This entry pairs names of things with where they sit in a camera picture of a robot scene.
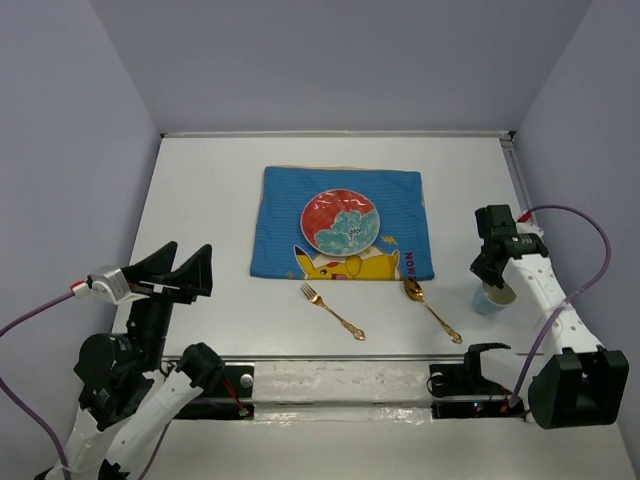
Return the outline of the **red and blue ceramic plate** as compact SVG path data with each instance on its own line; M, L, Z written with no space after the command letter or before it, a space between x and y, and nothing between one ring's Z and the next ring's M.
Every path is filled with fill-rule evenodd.
M302 209L300 229L319 253L347 257L363 252L378 237L381 219L374 203L348 189L315 195Z

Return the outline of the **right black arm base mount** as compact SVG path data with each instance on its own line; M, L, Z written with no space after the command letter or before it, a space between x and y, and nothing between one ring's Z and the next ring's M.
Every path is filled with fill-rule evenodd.
M436 420L523 418L527 413L522 401L509 406L510 390L479 376L469 377L463 364L432 364L426 389Z

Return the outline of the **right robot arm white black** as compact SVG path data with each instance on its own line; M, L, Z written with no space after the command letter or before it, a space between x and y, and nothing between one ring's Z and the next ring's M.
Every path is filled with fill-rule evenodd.
M606 273L612 256L595 276L574 292L562 289L540 228L530 212L514 218L507 205L489 205L475 213L483 244L470 270L484 285L510 289L527 310L537 331L525 359L494 347L460 368L462 384L482 392L493 383L510 391L543 429L610 425L617 420L629 362L609 350L588 329L573 303Z

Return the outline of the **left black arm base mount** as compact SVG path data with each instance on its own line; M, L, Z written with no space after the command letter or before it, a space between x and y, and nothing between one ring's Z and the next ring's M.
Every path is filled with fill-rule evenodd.
M221 382L215 387L208 387L202 394L191 400L174 419L252 420L255 412L252 399L254 371L255 366L251 363L227 364Z

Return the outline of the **blue paper cup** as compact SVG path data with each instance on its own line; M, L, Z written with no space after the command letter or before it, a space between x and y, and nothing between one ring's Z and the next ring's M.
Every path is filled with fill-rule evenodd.
M481 283L472 296L472 307L478 314L492 315L508 308L516 298L515 292L508 285L499 288Z

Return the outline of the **blue cartoon placemat cloth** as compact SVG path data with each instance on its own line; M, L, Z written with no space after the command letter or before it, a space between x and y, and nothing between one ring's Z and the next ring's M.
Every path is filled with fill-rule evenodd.
M301 232L302 209L315 195L332 189L363 194L378 210L378 237L359 254L321 254ZM434 279L420 173L267 167L250 273L268 279Z

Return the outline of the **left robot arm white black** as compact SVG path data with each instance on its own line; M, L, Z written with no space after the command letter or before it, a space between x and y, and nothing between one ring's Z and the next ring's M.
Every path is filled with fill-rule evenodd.
M74 367L83 384L76 425L58 462L40 478L126 478L134 456L183 407L219 388L224 362L204 343L188 346L160 387L149 376L161 366L174 306L213 290L212 246L175 268L177 247L170 241L134 265L102 268L72 285L77 297L131 308L125 332L83 342Z

